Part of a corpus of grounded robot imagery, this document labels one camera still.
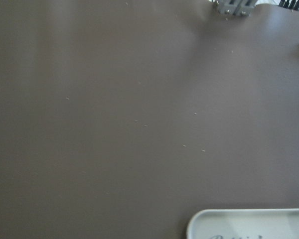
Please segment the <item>cream rabbit tray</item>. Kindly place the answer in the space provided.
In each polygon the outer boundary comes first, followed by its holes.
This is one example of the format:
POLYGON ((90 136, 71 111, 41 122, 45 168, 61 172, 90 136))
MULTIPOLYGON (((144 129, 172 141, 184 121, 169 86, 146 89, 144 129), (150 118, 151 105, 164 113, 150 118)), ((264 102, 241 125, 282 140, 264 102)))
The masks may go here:
POLYGON ((299 239, 299 209, 218 209, 196 213, 187 239, 299 239))

